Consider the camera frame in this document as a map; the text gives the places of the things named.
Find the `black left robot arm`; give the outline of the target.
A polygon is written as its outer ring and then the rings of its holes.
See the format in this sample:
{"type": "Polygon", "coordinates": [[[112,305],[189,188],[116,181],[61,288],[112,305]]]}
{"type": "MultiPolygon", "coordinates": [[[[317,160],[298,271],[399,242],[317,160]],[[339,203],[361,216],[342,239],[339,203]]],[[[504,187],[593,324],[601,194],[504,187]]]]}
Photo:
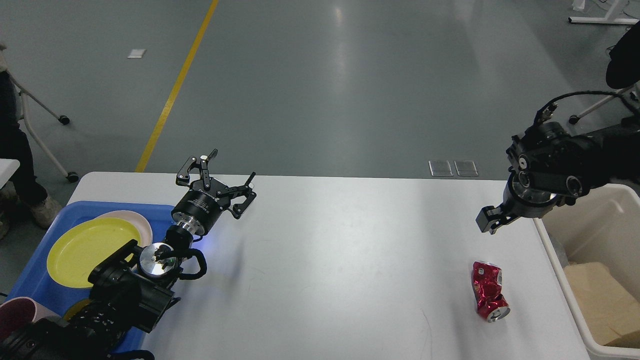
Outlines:
{"type": "Polygon", "coordinates": [[[153,360],[148,350],[114,353],[132,329],[150,333],[180,301],[172,287],[179,280],[206,275],[205,255],[193,244],[207,235],[224,212],[239,219],[256,198],[252,172],[240,186],[210,175],[208,155],[188,159],[175,183],[187,191],[171,211],[163,240],[139,246],[134,239],[102,257],[87,276],[89,297],[71,307],[71,317],[46,316],[19,326],[1,341],[3,360],[153,360]]]}

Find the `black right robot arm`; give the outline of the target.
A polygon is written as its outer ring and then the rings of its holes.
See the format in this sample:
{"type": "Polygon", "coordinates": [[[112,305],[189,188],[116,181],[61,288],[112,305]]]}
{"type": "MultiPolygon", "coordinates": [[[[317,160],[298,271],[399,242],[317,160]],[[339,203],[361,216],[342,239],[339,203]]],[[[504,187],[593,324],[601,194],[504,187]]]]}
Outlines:
{"type": "Polygon", "coordinates": [[[502,203],[483,207],[475,219],[483,233],[494,234],[519,218],[542,218],[555,207],[572,206],[613,180],[639,182],[639,109],[626,100],[622,89],[556,96],[537,110],[531,126],[511,139],[505,151],[510,166],[502,203]],[[551,118],[560,100],[583,94],[620,100],[631,116],[572,136],[551,118]]]}

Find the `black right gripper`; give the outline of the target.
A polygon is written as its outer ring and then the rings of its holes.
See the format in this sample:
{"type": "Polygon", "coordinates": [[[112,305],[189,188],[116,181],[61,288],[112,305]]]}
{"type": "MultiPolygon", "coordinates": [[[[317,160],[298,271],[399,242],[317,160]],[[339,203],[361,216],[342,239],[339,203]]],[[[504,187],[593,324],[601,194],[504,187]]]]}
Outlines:
{"type": "Polygon", "coordinates": [[[524,187],[516,175],[510,175],[503,192],[502,205],[483,207],[475,219],[482,233],[494,235],[515,218],[542,218],[561,199],[558,194],[524,187]]]}

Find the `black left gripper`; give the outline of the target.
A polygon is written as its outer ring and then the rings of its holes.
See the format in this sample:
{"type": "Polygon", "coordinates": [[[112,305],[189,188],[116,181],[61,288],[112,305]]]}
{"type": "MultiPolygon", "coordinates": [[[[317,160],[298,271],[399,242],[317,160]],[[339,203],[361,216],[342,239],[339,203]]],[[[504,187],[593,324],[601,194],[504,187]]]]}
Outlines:
{"type": "Polygon", "coordinates": [[[176,173],[175,184],[188,187],[190,190],[171,210],[171,218],[176,225],[195,236],[207,235],[224,211],[229,211],[235,219],[240,219],[258,196],[252,185],[255,172],[250,174],[243,185],[226,186],[217,190],[215,198],[206,193],[212,187],[209,162],[214,160],[217,154],[218,150],[214,148],[208,155],[189,157],[176,173]],[[193,170],[198,171],[198,180],[191,181],[193,170]],[[241,203],[233,203],[237,198],[244,200],[241,203]]]}

